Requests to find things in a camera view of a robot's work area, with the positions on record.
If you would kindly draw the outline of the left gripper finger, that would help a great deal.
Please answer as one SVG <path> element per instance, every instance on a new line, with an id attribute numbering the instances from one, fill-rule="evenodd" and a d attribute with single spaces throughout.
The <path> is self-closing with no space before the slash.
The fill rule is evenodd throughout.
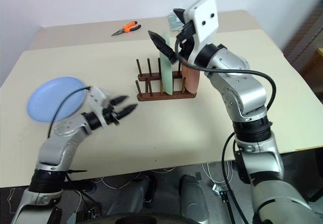
<path id="1" fill-rule="evenodd" d="M 121 96 L 118 96 L 118 97 L 116 97 L 116 98 L 113 98 L 113 99 L 111 99 L 111 105 L 112 105 L 112 106 L 119 105 L 119 104 L 121 104 L 123 101 L 125 101 L 127 98 L 128 98 L 128 96 L 127 96 L 127 95 L 121 95 Z"/>
<path id="2" fill-rule="evenodd" d="M 130 104 L 117 113 L 117 119 L 120 120 L 136 109 L 138 104 Z"/>

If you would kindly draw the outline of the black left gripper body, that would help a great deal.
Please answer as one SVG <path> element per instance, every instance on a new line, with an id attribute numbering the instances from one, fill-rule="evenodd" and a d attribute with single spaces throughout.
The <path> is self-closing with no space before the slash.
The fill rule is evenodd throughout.
<path id="1" fill-rule="evenodd" d="M 102 116 L 107 125 L 118 125 L 120 123 L 118 120 L 118 114 L 115 112 L 114 107 L 110 104 L 102 110 Z"/>

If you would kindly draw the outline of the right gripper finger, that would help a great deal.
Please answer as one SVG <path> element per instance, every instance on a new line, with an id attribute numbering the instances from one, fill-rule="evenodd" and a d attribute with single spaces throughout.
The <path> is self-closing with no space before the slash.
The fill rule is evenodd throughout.
<path id="1" fill-rule="evenodd" d="M 177 57 L 175 52 L 172 50 L 172 48 L 166 44 L 166 40 L 161 37 L 159 34 L 148 30 L 148 34 L 155 45 L 155 47 L 167 57 L 167 59 L 170 61 L 171 64 L 174 64 L 177 62 Z"/>
<path id="2" fill-rule="evenodd" d="M 181 23 L 186 24 L 184 13 L 185 10 L 181 8 L 175 8 L 173 9 L 174 14 L 177 16 L 177 18 L 180 20 Z"/>

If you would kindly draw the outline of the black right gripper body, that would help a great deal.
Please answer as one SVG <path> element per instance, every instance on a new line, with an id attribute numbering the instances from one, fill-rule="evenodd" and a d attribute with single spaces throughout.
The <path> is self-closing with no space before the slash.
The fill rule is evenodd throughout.
<path id="1" fill-rule="evenodd" d="M 195 26 L 192 20 L 186 23 L 176 36 L 176 54 L 183 60 L 188 60 L 194 48 Z"/>

